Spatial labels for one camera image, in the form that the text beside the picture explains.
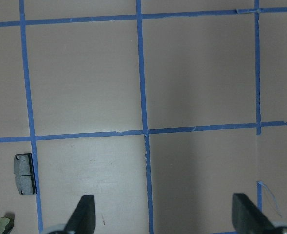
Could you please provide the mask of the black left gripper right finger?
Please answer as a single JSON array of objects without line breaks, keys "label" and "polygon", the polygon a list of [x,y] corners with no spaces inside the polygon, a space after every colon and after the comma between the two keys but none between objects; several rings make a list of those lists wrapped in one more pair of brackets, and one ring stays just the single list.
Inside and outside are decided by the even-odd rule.
[{"label": "black left gripper right finger", "polygon": [[271,234],[274,225],[244,193],[232,196],[232,224],[238,234]]}]

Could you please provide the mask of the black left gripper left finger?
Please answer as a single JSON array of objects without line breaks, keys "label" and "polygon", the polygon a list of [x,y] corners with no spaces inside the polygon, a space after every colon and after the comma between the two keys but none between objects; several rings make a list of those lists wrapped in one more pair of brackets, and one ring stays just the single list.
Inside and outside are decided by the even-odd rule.
[{"label": "black left gripper left finger", "polygon": [[66,234],[93,234],[96,227],[95,200],[93,195],[81,197],[65,225]]}]

